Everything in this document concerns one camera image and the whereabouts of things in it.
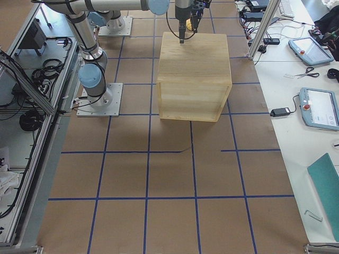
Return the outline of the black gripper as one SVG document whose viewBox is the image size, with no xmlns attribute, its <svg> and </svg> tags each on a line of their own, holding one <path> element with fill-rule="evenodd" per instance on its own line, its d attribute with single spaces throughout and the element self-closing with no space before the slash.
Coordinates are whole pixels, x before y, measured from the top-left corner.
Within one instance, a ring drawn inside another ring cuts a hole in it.
<svg viewBox="0 0 339 254">
<path fill-rule="evenodd" d="M 179 23 L 180 44 L 184 43 L 186 32 L 186 21 L 191 15 L 191 0 L 175 0 L 175 18 Z"/>
</svg>

